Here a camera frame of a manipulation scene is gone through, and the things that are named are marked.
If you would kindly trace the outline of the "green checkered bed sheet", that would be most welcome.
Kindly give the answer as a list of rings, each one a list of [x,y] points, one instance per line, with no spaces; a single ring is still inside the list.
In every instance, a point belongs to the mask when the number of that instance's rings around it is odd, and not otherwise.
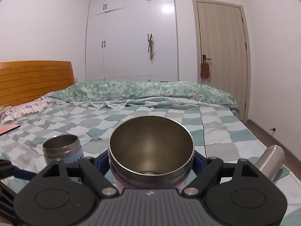
[[[49,106],[1,136],[13,225],[300,225],[300,181],[226,108]]]

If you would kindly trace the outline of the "white wardrobe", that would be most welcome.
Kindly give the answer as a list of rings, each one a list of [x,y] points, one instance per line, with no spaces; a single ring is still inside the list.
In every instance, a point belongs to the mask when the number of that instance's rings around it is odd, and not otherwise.
[[[153,62],[149,34],[155,42]],[[177,81],[174,0],[90,0],[86,80]]]

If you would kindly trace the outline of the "purple floral pillow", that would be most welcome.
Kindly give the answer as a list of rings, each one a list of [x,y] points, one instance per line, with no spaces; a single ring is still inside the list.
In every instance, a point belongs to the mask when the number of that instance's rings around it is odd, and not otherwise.
[[[17,106],[1,106],[1,124],[8,124],[18,118],[38,113],[44,110],[49,103],[44,100],[37,99],[35,101],[20,104]]]

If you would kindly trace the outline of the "pink tumbler cup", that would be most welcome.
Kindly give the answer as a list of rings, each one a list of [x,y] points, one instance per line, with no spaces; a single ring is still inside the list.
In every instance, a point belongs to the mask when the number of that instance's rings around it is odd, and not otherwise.
[[[113,131],[108,156],[119,191],[182,190],[192,169],[194,143],[190,132],[175,120],[139,116]]]

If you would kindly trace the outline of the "red book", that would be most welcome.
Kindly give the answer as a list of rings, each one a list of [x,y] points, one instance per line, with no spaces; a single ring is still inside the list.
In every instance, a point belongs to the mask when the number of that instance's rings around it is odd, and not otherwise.
[[[19,124],[6,124],[0,127],[0,135],[6,134],[10,131],[18,129],[20,127]]]

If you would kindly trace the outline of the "beige wooden door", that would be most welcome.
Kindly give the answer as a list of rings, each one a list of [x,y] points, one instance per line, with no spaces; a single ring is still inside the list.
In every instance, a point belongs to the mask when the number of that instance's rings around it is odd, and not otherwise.
[[[195,16],[198,75],[203,55],[212,59],[210,77],[198,82],[228,92],[239,107],[238,119],[246,121],[251,89],[249,33],[242,5],[192,0]]]

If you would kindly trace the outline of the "green floral quilt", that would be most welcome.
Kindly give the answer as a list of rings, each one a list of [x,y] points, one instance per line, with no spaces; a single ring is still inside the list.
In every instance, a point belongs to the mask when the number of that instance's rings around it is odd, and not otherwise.
[[[228,108],[235,115],[239,113],[237,102],[228,92],[192,82],[85,82],[47,93],[42,98],[56,105],[76,107],[199,105]]]

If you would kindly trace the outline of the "wooden headboard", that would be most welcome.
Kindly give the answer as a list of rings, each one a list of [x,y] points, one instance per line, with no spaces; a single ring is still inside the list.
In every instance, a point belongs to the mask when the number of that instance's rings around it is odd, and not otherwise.
[[[69,61],[12,61],[1,63],[1,105],[17,106],[74,84]]]

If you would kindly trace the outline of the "stainless steel thermos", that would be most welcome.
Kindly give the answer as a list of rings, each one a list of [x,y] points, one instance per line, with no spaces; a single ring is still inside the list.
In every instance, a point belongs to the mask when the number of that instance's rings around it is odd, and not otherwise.
[[[273,181],[285,160],[285,152],[278,145],[271,145],[255,163],[255,167]]]

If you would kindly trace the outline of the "blue cartoon cup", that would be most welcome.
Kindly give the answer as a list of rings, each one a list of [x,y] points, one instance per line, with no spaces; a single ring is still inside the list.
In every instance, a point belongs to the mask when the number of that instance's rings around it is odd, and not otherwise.
[[[42,144],[46,164],[61,159],[65,163],[77,163],[84,158],[81,143],[78,136],[63,134],[47,139]]]

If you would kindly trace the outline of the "green hanging ornament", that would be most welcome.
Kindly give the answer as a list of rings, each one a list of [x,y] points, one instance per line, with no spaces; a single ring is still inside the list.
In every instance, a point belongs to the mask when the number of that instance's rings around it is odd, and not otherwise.
[[[155,42],[153,39],[153,35],[148,35],[148,54],[150,56],[150,61],[153,62],[155,56]]]

